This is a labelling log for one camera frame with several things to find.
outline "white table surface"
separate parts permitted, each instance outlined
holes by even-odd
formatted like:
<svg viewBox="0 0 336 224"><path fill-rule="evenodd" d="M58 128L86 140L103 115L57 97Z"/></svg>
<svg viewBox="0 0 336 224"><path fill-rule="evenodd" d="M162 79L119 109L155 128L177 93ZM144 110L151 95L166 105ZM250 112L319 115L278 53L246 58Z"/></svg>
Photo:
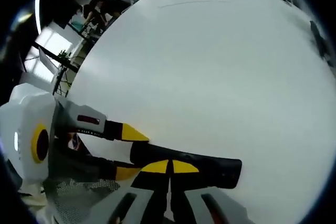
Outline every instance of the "white table surface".
<svg viewBox="0 0 336 224"><path fill-rule="evenodd" d="M336 150L336 83L310 18L281 0L140 0L98 40L69 97L153 144L239 158L255 224L299 222ZM85 137L126 159L127 143Z"/></svg>

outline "white tabletop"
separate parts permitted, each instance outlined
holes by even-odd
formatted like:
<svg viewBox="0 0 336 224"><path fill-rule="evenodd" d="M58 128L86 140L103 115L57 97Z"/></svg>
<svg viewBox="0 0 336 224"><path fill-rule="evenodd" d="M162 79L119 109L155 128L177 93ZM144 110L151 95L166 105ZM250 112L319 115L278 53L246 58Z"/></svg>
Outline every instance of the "white tabletop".
<svg viewBox="0 0 336 224"><path fill-rule="evenodd" d="M98 40L69 97L153 144L241 159L224 191L256 224L297 223L336 150L336 83L309 21L281 0L140 0ZM85 140L95 155L127 154Z"/></svg>

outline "window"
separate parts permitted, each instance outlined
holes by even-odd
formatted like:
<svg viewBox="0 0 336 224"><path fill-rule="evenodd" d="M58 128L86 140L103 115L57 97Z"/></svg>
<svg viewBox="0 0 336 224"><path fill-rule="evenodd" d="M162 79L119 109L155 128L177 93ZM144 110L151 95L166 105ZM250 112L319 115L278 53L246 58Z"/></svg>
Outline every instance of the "window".
<svg viewBox="0 0 336 224"><path fill-rule="evenodd" d="M48 49L55 55L58 55L62 50L67 51L72 43L54 32L50 28L46 27L41 31L41 34L37 37L36 42L41 46ZM39 60L39 52L36 48L31 47L25 61L25 67L28 72L33 73L41 79L51 82L54 74L51 73L46 66ZM58 67L59 62L51 59L52 63Z"/></svg>

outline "yellow circle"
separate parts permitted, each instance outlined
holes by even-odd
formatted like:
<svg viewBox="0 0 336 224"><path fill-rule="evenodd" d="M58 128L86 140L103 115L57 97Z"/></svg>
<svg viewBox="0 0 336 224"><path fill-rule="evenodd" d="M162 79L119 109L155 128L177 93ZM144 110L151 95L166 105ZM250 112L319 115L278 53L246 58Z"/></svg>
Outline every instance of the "yellow circle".
<svg viewBox="0 0 336 224"><path fill-rule="evenodd" d="M31 152L32 153L31 154L33 156L33 160L37 164L42 163L43 160L45 159L45 157L40 158L39 155L38 155L38 145L37 144L38 144L38 140L39 140L39 137L40 137L40 134L41 134L42 131L47 131L46 127L41 123L37 124L36 129L33 133L33 137L31 138L32 139L32 144L31 144Z"/></svg>

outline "white robot body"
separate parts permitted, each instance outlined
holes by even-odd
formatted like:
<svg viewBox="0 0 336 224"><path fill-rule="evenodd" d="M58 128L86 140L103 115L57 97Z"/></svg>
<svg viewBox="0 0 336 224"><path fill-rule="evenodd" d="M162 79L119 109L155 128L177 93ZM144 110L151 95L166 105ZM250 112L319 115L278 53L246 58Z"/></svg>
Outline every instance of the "white robot body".
<svg viewBox="0 0 336 224"><path fill-rule="evenodd" d="M48 177L48 148L56 107L52 94L30 84L13 89L0 107L0 133L6 156L27 184Z"/></svg>

